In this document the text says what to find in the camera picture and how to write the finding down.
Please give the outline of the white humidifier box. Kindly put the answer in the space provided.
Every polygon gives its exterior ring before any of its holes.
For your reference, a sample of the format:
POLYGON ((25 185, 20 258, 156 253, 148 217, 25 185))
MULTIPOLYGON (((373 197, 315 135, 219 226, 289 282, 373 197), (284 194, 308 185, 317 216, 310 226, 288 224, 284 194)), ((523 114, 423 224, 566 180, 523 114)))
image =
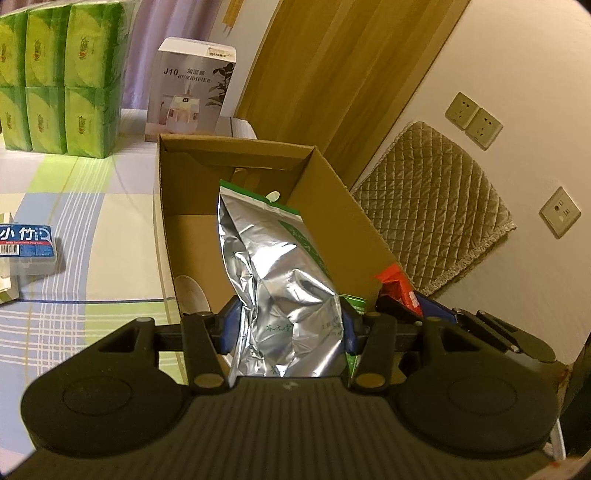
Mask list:
POLYGON ((236 63, 228 45, 197 43, 204 52, 159 51, 154 59, 144 138, 162 134, 212 134, 236 63))

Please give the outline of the wooden door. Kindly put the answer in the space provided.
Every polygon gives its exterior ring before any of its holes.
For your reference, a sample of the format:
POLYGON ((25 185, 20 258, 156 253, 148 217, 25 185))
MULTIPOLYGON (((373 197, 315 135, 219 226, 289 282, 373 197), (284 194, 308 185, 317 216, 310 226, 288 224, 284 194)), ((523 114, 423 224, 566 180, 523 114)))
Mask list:
POLYGON ((353 186, 467 5, 281 1, 236 114, 260 139, 317 147, 353 186))

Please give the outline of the clear blue-label plastic case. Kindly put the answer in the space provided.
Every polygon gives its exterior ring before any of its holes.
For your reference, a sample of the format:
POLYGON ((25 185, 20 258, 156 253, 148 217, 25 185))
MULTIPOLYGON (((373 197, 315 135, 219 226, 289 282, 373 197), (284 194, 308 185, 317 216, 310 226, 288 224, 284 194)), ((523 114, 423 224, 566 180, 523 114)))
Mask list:
POLYGON ((2 223, 1 276, 46 276, 55 272, 57 253, 49 225, 2 223))

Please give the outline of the pink curtain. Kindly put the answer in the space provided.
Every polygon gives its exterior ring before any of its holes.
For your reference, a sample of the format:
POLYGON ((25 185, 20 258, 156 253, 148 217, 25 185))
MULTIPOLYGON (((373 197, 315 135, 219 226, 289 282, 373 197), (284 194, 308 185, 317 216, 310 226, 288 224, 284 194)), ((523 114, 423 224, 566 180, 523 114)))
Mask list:
POLYGON ((130 35, 121 106, 146 109, 159 51, 188 54, 206 50, 221 1, 140 1, 130 35))

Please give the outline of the single wall socket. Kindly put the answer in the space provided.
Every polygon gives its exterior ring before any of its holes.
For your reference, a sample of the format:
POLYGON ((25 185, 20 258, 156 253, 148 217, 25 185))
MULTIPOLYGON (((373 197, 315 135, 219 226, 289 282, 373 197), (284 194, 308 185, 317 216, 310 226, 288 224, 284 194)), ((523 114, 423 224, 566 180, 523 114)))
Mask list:
POLYGON ((569 193, 559 186, 539 214, 554 237, 560 239, 581 217, 582 212, 569 193))

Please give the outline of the white plastic spoon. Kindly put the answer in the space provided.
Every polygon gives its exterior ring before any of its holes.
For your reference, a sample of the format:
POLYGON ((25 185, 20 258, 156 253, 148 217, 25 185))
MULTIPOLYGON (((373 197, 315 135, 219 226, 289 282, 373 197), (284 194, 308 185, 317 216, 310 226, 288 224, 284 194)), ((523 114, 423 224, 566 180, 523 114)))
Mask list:
POLYGON ((192 277, 179 275, 173 280, 179 312, 191 315, 199 312, 211 312, 204 290, 192 277))

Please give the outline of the silver green leaf pouch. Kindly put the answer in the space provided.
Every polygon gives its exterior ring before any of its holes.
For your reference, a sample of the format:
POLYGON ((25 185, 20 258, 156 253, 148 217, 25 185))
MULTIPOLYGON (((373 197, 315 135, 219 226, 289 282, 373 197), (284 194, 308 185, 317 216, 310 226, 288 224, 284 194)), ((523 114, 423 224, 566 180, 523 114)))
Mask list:
POLYGON ((229 182, 217 231, 242 302, 230 377, 321 377, 344 351, 341 300, 300 212, 229 182))

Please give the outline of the red candy packet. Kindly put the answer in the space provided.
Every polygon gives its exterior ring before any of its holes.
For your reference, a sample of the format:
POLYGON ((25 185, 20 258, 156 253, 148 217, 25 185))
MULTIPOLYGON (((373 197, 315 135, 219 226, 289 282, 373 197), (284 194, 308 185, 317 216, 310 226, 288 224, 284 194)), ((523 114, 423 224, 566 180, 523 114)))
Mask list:
POLYGON ((423 315, 417 295, 407 274, 398 264, 392 264, 376 276, 381 282, 378 301, 392 300, 419 316, 423 315))

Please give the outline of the double wall socket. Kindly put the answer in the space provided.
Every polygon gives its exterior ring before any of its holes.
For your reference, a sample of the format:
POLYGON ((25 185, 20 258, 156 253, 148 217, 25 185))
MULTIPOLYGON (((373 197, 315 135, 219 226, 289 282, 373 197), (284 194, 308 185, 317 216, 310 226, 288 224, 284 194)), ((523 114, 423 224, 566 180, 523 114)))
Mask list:
POLYGON ((503 130, 503 124, 462 92, 458 92, 445 117, 480 148, 488 150, 503 130))

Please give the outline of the white mecobalamin tablet box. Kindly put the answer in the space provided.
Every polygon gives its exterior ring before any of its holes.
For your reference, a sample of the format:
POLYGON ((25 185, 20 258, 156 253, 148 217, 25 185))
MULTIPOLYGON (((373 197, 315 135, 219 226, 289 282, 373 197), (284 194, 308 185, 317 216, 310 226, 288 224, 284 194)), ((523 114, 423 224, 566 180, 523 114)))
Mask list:
POLYGON ((11 226, 12 215, 9 212, 1 214, 1 303, 9 303, 20 297, 18 274, 13 265, 13 257, 20 253, 15 230, 11 226))

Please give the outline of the green tissue pack bundle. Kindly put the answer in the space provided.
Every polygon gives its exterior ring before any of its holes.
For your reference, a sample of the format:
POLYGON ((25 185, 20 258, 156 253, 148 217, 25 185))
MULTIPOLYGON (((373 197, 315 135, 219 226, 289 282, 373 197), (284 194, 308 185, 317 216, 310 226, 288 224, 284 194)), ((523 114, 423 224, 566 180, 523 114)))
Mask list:
POLYGON ((2 15, 7 149, 110 155, 138 7, 136 1, 54 1, 2 15))

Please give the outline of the large cardboard box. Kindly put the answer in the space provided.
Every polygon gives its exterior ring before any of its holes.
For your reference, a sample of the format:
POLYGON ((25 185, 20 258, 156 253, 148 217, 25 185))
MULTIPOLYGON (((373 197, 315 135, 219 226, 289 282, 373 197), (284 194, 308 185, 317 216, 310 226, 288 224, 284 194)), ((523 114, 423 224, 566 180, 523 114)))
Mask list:
POLYGON ((249 248, 261 276, 269 275, 280 252, 301 254, 284 269, 310 265, 336 294, 373 304, 382 286, 378 275, 398 259, 368 215, 318 148, 217 136, 163 135, 157 141, 153 197, 159 280, 179 306, 173 281, 186 275, 217 312, 235 296, 222 248, 219 217, 249 248))

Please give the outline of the quilted chair cushion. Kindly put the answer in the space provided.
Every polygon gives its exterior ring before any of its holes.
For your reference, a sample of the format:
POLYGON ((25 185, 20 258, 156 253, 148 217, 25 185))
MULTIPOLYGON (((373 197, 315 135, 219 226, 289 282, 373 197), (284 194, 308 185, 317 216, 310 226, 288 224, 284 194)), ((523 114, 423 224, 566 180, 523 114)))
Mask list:
POLYGON ((481 166, 422 121, 401 131, 353 197, 426 296, 465 275, 516 228, 481 166))

